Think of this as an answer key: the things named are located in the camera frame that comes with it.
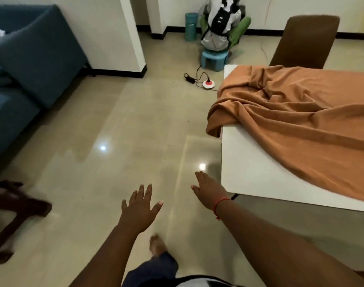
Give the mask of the person's right hand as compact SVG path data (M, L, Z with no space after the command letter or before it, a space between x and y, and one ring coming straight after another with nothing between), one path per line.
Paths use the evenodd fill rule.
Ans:
M195 172L200 189L200 199L198 199L204 207L216 213L219 203L230 200L225 188L214 178L210 177L203 171Z

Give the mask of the person's left hand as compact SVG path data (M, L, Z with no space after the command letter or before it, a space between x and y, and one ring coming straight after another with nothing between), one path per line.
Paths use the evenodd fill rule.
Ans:
M126 212L121 213L118 228L126 234L139 235L154 222L156 216L152 216L151 205L152 184L145 189L143 204L137 203L137 191L135 190L129 201Z

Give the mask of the person's left forearm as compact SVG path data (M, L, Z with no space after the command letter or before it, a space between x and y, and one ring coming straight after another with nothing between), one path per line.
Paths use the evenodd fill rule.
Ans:
M118 224L69 287L120 287L140 230Z

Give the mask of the person's right forearm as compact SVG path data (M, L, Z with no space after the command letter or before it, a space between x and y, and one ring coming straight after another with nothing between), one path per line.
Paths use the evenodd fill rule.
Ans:
M231 199L219 203L215 215L266 287L364 287L354 270Z

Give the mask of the person's bare foot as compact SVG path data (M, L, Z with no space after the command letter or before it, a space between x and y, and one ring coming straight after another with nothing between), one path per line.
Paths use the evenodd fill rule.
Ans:
M165 242L158 233L154 233L150 237L150 252L152 257L160 257L162 254L168 252Z

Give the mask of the person's blue jeans leg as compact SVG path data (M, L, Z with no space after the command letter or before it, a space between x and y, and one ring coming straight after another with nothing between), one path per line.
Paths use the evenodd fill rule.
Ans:
M142 283L155 279L175 279L178 269L175 258L165 251L129 271L122 287L139 287Z

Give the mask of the person's black and white shirt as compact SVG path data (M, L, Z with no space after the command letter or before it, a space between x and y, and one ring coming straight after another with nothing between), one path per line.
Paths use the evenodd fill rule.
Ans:
M189 275L173 279L152 279L138 287L245 287L234 285L217 277L208 275Z

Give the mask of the orange cloth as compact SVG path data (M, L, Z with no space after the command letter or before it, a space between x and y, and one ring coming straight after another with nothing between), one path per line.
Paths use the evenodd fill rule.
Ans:
M364 72L238 65L207 119L208 135L241 124L297 177L364 201Z

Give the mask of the light blue plastic stool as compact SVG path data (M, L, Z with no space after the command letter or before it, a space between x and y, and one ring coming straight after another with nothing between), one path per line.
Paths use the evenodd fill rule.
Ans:
M201 53L200 57L200 66L205 69L208 64L213 67L215 72L221 72L224 70L224 67L227 65L229 56L229 51L211 51L205 49Z

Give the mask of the blue sofa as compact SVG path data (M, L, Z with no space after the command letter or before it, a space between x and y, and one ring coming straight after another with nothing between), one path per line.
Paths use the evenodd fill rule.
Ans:
M0 156L43 110L0 66Z

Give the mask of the teal plastic bin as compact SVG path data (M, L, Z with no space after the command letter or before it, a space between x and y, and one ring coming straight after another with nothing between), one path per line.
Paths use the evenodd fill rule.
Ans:
M185 41L192 42L197 38L198 13L185 14Z

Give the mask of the blue sofa cushion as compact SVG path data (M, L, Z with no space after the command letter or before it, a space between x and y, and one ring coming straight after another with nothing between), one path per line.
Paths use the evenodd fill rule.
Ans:
M60 8L0 4L0 66L48 109L89 63Z

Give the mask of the black backpack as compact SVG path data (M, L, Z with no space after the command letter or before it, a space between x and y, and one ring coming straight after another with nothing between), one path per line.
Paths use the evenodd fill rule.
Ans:
M213 17L211 25L207 25L205 32L202 34L201 40L203 40L206 34L210 31L218 36L226 37L229 41L229 34L225 32L225 29L230 19L230 16L237 13L238 11L241 11L241 6L239 6L238 1L239 0L233 1L229 11L226 11L225 9L227 7L227 0L221 0L220 8L216 15Z

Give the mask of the brown chair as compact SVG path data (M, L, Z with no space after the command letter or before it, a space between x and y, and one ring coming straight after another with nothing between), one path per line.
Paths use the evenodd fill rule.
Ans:
M340 17L297 15L288 19L269 66L323 69L336 38Z

